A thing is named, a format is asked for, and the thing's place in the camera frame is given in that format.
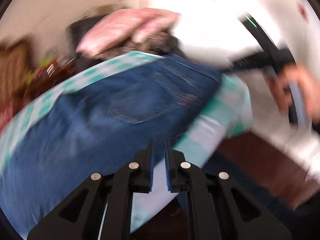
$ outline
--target pink pillow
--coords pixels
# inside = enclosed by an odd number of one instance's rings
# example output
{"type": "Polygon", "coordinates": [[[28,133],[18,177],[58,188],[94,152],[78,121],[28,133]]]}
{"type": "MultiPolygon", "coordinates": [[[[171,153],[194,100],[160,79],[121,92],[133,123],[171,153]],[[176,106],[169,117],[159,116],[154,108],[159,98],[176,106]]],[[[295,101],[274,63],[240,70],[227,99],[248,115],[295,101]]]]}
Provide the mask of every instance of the pink pillow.
{"type": "Polygon", "coordinates": [[[134,43],[144,43],[153,34],[169,28],[178,20],[179,16],[179,13],[163,10],[162,16],[151,19],[136,29],[132,35],[132,41],[134,43]]]}
{"type": "Polygon", "coordinates": [[[160,9],[121,9],[101,19],[80,41],[76,51],[93,57],[131,36],[147,20],[161,15],[160,9]]]}

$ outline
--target blue jeans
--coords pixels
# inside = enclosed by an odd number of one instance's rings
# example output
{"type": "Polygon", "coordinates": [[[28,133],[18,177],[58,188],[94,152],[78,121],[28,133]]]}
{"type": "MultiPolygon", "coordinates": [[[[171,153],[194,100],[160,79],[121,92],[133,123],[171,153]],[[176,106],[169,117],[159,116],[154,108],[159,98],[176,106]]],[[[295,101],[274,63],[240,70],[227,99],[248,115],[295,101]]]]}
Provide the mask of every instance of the blue jeans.
{"type": "Polygon", "coordinates": [[[102,79],[60,96],[26,134],[4,169],[0,207],[28,232],[94,172],[112,174],[154,139],[178,140],[218,90],[220,72],[178,56],[102,79]]]}

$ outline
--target checkered tablecloth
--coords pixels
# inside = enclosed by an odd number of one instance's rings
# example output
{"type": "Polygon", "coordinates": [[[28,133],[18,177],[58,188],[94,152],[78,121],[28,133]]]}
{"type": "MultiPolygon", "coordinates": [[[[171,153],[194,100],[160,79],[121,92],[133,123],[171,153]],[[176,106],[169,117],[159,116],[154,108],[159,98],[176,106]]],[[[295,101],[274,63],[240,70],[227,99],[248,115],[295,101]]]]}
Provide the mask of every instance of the checkered tablecloth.
{"type": "MultiPolygon", "coordinates": [[[[103,78],[159,58],[162,57],[138,51],[121,55],[69,78],[32,101],[0,135],[0,174],[17,144],[50,111],[59,95],[73,93],[103,78]]],[[[251,125],[252,112],[247,86],[236,76],[223,76],[219,93],[212,97],[174,148],[183,152],[187,161],[202,167],[225,136],[239,134],[251,125]]],[[[167,191],[164,161],[161,161],[155,166],[152,192],[134,195],[132,230],[153,217],[174,196],[167,191]]]]}

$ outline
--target human hand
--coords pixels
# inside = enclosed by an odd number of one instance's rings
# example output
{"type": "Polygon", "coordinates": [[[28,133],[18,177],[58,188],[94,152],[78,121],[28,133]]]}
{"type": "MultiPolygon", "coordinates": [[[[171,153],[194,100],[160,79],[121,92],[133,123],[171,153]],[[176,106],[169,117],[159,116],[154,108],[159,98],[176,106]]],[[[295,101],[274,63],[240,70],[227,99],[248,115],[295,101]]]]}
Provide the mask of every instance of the human hand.
{"type": "Polygon", "coordinates": [[[320,119],[320,83],[303,65],[287,65],[278,77],[265,76],[270,87],[271,94],[278,108],[282,112],[288,112],[292,104],[290,92],[284,88],[289,87],[289,82],[297,82],[304,98],[306,112],[314,122],[320,119]]]}

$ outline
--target green light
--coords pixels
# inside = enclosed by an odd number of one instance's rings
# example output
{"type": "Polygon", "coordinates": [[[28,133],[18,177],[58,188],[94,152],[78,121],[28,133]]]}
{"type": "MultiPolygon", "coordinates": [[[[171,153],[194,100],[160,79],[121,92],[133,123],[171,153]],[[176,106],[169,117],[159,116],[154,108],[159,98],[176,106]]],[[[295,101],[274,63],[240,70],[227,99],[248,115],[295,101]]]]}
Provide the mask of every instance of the green light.
{"type": "Polygon", "coordinates": [[[253,24],[254,27],[257,28],[257,26],[254,24],[254,22],[252,20],[250,20],[250,18],[247,15],[244,15],[244,16],[249,20],[249,22],[251,22],[253,24]]]}

